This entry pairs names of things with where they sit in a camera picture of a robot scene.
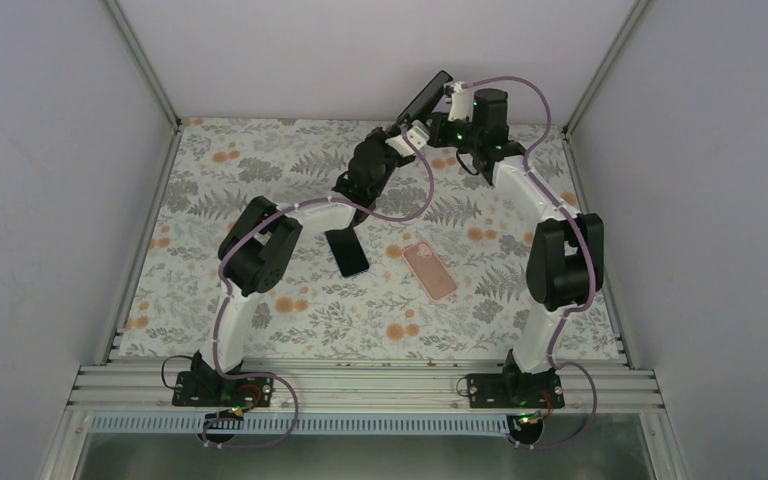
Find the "black phone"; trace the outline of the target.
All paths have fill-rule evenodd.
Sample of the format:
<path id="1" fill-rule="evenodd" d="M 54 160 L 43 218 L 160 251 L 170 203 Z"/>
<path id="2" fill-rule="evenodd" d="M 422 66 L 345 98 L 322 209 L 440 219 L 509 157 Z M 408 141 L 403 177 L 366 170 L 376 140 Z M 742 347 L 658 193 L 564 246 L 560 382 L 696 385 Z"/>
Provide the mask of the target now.
<path id="1" fill-rule="evenodd" d="M 447 71 L 440 70 L 397 116 L 390 130 L 399 132 L 402 126 L 411 125 L 416 120 L 424 122 L 444 97 L 445 86 L 452 81 L 453 77 Z"/>

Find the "pink phone case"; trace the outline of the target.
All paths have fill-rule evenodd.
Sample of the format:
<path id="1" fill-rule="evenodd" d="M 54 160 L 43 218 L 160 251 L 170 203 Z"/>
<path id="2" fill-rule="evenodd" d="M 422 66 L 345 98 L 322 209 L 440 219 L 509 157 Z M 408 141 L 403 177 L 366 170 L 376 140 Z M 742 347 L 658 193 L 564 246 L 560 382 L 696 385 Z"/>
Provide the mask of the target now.
<path id="1" fill-rule="evenodd" d="M 457 291 L 457 281 L 428 242 L 406 247 L 402 258 L 431 301 L 441 302 Z"/>

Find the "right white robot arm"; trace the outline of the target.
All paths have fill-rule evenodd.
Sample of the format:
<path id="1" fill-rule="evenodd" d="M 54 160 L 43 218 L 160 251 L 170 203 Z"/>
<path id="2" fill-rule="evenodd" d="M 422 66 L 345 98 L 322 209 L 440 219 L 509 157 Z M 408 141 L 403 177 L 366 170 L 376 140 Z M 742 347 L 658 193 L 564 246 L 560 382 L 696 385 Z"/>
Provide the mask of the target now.
<path id="1" fill-rule="evenodd" d="M 453 81 L 442 94 L 449 110 L 430 115 L 430 144 L 468 155 L 473 172 L 510 196 L 516 212 L 533 224 L 524 277 L 535 305 L 510 351 L 518 370 L 501 382 L 504 399 L 525 407 L 540 393 L 535 374 L 557 366 L 569 317 L 587 310 L 602 286 L 604 224 L 554 192 L 531 161 L 533 149 L 511 138 L 505 91 Z"/>

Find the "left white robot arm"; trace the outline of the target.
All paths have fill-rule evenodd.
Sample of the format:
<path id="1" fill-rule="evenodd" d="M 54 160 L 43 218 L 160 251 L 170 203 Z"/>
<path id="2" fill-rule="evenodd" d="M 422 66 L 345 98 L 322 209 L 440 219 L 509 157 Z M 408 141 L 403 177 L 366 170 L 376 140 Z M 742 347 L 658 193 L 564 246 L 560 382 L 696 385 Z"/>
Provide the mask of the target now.
<path id="1" fill-rule="evenodd" d="M 242 327 L 224 314 L 234 296 L 241 314 L 253 311 L 256 297 L 274 288 L 282 279 L 300 237 L 351 229 L 374 217 L 388 222 L 417 218 L 429 205 L 426 201 L 406 217 L 390 217 L 375 211 L 396 168 L 421 155 L 428 144 L 427 129 L 418 121 L 411 126 L 371 131 L 354 149 L 347 170 L 326 196 L 291 204 L 284 209 L 264 196 L 254 198 L 219 247 L 218 274 L 226 297 L 217 313 L 210 339 L 200 349 L 209 365 L 200 377 L 199 392 L 215 405 L 230 402 L 238 391 L 238 377 L 231 372 L 241 365 Z"/>

